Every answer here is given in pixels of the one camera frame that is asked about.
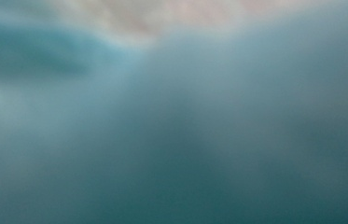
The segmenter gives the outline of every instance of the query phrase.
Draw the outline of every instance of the teal water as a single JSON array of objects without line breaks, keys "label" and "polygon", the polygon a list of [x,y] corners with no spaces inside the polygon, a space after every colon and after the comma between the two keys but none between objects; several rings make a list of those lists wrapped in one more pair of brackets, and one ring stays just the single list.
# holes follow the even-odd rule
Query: teal water
[{"label": "teal water", "polygon": [[2,6],[0,223],[348,223],[348,3],[150,49]]}]

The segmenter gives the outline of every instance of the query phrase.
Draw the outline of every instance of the water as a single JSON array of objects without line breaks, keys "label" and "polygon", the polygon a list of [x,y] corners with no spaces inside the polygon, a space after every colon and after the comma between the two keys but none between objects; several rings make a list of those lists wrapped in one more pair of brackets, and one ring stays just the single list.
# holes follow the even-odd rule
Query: water
[{"label": "water", "polygon": [[290,19],[130,49],[0,17],[0,223],[348,223],[348,3]]}]

